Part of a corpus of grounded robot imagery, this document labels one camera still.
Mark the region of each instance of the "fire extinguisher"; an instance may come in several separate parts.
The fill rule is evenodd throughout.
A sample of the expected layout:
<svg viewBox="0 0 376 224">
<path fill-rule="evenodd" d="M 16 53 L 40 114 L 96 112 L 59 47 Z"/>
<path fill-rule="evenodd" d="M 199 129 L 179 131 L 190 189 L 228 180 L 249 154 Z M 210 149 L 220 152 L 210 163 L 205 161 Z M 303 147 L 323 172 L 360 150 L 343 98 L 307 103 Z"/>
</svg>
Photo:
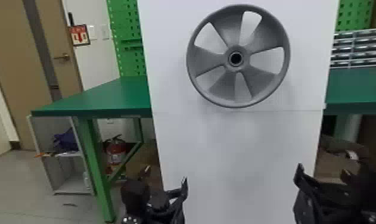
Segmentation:
<svg viewBox="0 0 376 224">
<path fill-rule="evenodd" d="M 107 145 L 105 148 L 107 165 L 111 168 L 111 171 L 113 171 L 125 158 L 127 144 L 121 139 L 121 135 L 106 140 L 105 144 Z"/>
</svg>

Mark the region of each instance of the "red sign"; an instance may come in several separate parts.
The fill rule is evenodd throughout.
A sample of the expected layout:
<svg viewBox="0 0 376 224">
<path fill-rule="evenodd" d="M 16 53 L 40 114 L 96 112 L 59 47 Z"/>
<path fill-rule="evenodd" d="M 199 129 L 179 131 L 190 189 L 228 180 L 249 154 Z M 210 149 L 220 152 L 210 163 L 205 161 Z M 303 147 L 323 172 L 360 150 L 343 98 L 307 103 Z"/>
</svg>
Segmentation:
<svg viewBox="0 0 376 224">
<path fill-rule="evenodd" d="M 91 40 L 89 39 L 88 30 L 86 25 L 76 25 L 68 27 L 72 43 L 74 46 L 82 46 L 82 45 L 89 45 L 91 44 Z"/>
</svg>

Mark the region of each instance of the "green pegboard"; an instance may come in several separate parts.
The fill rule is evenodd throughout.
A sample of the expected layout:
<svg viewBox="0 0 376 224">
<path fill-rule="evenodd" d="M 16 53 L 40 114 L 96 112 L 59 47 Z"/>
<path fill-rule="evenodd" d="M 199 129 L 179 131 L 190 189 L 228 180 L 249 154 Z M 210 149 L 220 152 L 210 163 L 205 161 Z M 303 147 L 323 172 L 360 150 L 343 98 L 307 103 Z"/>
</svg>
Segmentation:
<svg viewBox="0 0 376 224">
<path fill-rule="evenodd" d="M 116 54 L 121 76 L 146 75 L 143 47 L 116 48 Z"/>
<path fill-rule="evenodd" d="M 374 0 L 341 0 L 335 31 L 369 29 Z"/>
<path fill-rule="evenodd" d="M 107 0 L 107 7 L 120 75 L 146 75 L 136 0 Z"/>
</svg>

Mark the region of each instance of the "door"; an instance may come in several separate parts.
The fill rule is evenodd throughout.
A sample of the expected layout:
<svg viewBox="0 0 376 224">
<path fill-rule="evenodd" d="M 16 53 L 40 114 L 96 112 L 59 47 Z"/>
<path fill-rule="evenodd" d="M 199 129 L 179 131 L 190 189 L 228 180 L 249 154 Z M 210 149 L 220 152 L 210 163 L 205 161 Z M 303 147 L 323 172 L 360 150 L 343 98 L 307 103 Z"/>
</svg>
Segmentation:
<svg viewBox="0 0 376 224">
<path fill-rule="evenodd" d="M 30 111 L 82 91 L 60 0 L 0 1 L 0 87 L 21 146 L 34 149 Z"/>
<path fill-rule="evenodd" d="M 21 146 L 34 149 L 26 116 L 51 97 L 21 1 L 0 1 L 0 88 Z"/>
</svg>

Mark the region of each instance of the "electrical outlet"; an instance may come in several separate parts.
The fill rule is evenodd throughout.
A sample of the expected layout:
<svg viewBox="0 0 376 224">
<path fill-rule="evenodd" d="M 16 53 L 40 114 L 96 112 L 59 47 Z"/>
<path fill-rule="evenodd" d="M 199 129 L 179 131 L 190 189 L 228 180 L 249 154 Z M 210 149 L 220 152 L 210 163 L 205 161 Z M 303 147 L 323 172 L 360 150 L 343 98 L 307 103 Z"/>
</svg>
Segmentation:
<svg viewBox="0 0 376 224">
<path fill-rule="evenodd" d="M 89 39 L 92 40 L 97 40 L 97 35 L 96 35 L 96 28 L 93 25 L 88 25 L 88 34 L 89 34 Z"/>
<path fill-rule="evenodd" d="M 110 39 L 110 28 L 107 24 L 100 24 L 100 31 L 103 40 Z"/>
</svg>

